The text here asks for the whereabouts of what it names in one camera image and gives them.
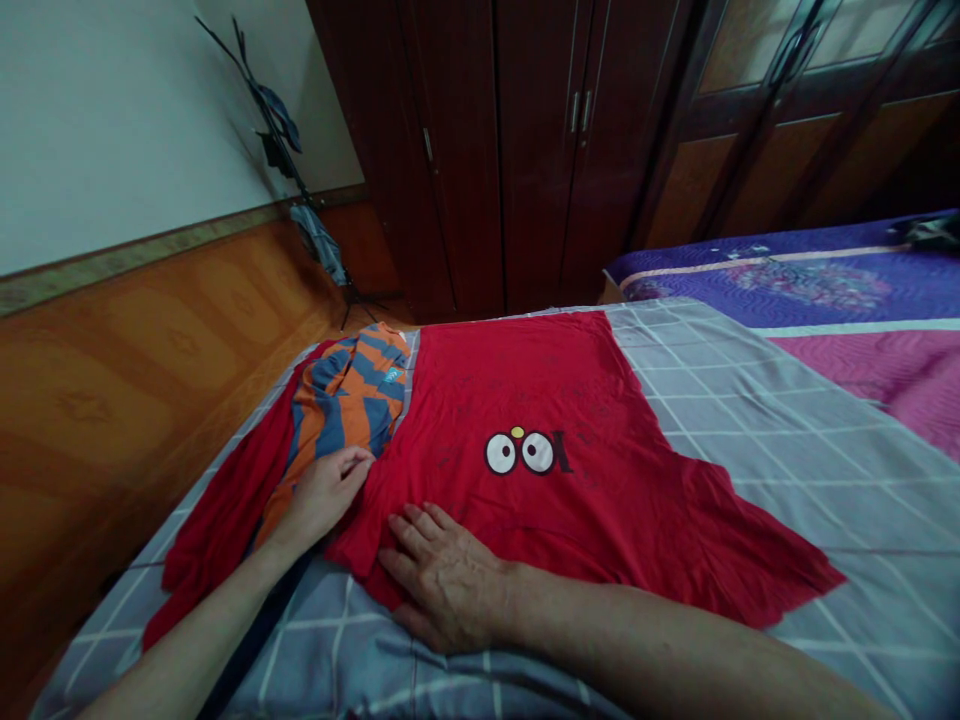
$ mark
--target purple bedspread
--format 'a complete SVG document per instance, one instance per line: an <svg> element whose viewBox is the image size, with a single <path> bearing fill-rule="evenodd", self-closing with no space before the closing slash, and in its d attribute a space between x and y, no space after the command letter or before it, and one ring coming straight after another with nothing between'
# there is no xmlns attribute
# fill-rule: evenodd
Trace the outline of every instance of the purple bedspread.
<svg viewBox="0 0 960 720"><path fill-rule="evenodd" d="M685 295L754 328L960 317L960 262L899 250L893 222L635 252L607 273L628 300Z"/></svg>
<svg viewBox="0 0 960 720"><path fill-rule="evenodd" d="M628 300L692 297L757 329L960 462L960 259L900 245L897 219L635 252L607 274Z"/></svg>

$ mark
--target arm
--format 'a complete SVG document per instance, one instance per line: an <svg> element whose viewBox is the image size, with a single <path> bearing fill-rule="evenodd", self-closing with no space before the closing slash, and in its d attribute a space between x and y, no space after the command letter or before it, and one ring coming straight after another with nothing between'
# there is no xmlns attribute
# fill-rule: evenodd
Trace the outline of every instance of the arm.
<svg viewBox="0 0 960 720"><path fill-rule="evenodd" d="M308 467L273 535L82 717L196 717L267 594L343 517L372 462L350 447Z"/></svg>
<svg viewBox="0 0 960 720"><path fill-rule="evenodd" d="M433 650L520 647L636 715L889 717L803 653L717 615L619 585L496 558L435 505L390 527L380 561L419 603L396 620Z"/></svg>

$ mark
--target wooden wardrobe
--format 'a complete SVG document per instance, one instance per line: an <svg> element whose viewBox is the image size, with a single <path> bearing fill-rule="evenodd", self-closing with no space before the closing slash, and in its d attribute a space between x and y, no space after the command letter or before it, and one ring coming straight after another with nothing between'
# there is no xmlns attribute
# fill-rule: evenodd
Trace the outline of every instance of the wooden wardrobe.
<svg viewBox="0 0 960 720"><path fill-rule="evenodd" d="M710 2L633 246L956 204L958 89L955 0Z"/></svg>
<svg viewBox="0 0 960 720"><path fill-rule="evenodd" d="M595 302L693 0L308 0L419 321Z"/></svg>
<svg viewBox="0 0 960 720"><path fill-rule="evenodd" d="M307 0L421 321L960 201L957 0Z"/></svg>

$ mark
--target pink blanket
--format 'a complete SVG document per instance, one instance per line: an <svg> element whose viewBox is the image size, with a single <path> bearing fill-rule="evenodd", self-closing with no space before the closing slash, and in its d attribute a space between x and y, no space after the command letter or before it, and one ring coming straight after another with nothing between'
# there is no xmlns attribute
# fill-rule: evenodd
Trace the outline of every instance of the pink blanket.
<svg viewBox="0 0 960 720"><path fill-rule="evenodd" d="M960 462L960 332L770 338Z"/></svg>

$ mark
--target white wall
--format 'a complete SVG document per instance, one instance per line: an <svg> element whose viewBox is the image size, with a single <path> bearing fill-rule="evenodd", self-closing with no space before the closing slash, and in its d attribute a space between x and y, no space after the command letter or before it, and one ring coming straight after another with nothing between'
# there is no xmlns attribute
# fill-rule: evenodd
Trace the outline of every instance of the white wall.
<svg viewBox="0 0 960 720"><path fill-rule="evenodd" d="M300 129L293 159L311 190L363 182L347 123L304 0L197 0L205 23L236 52L231 14L247 34L247 60Z"/></svg>
<svg viewBox="0 0 960 720"><path fill-rule="evenodd" d="M240 18L248 56L300 125L308 185L362 182L302 0L260 4L273 10ZM201 8L218 31L220 5ZM2 3L0 274L292 189L266 167L259 113L194 14L194 0Z"/></svg>

